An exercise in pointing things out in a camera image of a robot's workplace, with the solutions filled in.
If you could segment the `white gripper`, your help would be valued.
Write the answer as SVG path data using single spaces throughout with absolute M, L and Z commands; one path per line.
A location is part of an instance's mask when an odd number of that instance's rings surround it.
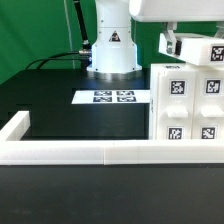
M 219 21 L 214 37 L 224 38 L 224 0 L 130 0 L 129 12 L 139 22 L 166 24 L 167 52 L 175 53 L 176 22 Z

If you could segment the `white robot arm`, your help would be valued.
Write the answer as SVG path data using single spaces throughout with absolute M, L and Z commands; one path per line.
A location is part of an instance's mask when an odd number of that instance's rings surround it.
M 131 37 L 131 19 L 164 22 L 165 54 L 177 56 L 182 45 L 174 34 L 178 22 L 224 21 L 224 0 L 95 0 L 97 40 L 92 46 L 88 74 L 126 79 L 142 67 Z

